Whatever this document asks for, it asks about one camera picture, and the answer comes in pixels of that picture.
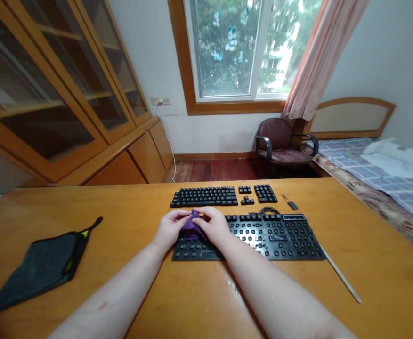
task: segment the wooden headboard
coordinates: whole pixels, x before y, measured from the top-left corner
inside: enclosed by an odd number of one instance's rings
[[[371,97],[346,97],[319,104],[304,134],[318,139],[380,137],[396,105]]]

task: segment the glass door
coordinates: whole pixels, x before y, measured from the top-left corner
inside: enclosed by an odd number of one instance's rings
[[[0,2],[0,147],[55,182],[106,146]]]
[[[136,127],[74,4],[6,1],[109,144]]]
[[[136,125],[151,118],[145,97],[132,67],[112,11],[106,0],[74,0],[90,33],[102,52],[111,73],[130,107]]]

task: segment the window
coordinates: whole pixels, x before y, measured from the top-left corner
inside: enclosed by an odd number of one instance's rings
[[[281,111],[321,1],[169,0],[188,112]]]

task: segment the wooden desk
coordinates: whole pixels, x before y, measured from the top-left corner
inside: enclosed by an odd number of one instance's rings
[[[413,338],[413,246],[333,178],[267,181],[309,218],[315,235],[363,300],[327,261],[278,261],[360,338]],[[0,198],[0,288],[34,240],[103,223],[75,278],[0,313],[0,338],[44,338],[153,237],[183,187],[265,181],[16,189]],[[261,205],[220,207],[225,214]],[[281,213],[292,210],[279,198]],[[225,262],[172,262],[169,252],[129,337],[261,336]]]

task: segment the black keycap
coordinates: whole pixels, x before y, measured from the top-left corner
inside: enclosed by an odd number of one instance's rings
[[[270,235],[270,241],[288,241],[288,237],[286,235]]]

